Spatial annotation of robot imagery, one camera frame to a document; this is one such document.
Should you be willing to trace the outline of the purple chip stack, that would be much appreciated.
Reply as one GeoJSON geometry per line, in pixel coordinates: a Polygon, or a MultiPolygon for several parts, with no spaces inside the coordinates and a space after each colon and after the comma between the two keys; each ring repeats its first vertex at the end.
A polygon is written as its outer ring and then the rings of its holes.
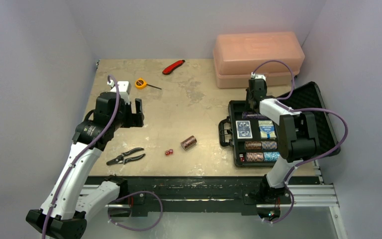
{"type": "Polygon", "coordinates": [[[252,113],[252,112],[243,112],[242,113],[242,119],[244,120],[266,120],[268,117],[258,114],[258,113],[252,113]]]}

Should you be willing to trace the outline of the orange chip stack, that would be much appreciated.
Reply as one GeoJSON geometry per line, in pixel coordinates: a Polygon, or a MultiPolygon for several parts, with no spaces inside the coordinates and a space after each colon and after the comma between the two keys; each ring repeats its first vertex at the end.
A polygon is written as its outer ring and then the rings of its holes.
{"type": "Polygon", "coordinates": [[[180,143],[182,149],[185,151],[191,149],[196,144],[197,144],[197,139],[194,135],[191,135],[190,137],[186,138],[180,143]]]}

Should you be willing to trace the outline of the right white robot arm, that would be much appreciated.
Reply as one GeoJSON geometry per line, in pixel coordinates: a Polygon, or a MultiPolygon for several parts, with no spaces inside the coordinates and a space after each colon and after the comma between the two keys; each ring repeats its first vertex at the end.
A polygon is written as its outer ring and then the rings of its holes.
{"type": "Polygon", "coordinates": [[[315,115],[294,110],[277,98],[267,96],[264,79],[250,79],[246,89],[246,106],[269,118],[277,126],[279,158],[262,179],[258,194],[267,203],[285,193],[293,171],[309,160],[319,147],[315,115]]]}

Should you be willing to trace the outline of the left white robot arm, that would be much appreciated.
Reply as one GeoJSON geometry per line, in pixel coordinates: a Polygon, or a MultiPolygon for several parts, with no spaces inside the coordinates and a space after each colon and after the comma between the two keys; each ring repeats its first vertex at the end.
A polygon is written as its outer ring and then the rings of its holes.
{"type": "Polygon", "coordinates": [[[124,203],[128,199],[127,180],[108,176],[98,188],[80,199],[81,191],[94,164],[120,127],[142,127],[144,114],[141,99],[131,103],[115,92],[103,92],[95,109],[77,125],[67,162],[48,198],[39,209],[32,209],[26,221],[43,238],[79,239],[88,221],[107,203],[124,203]]]}

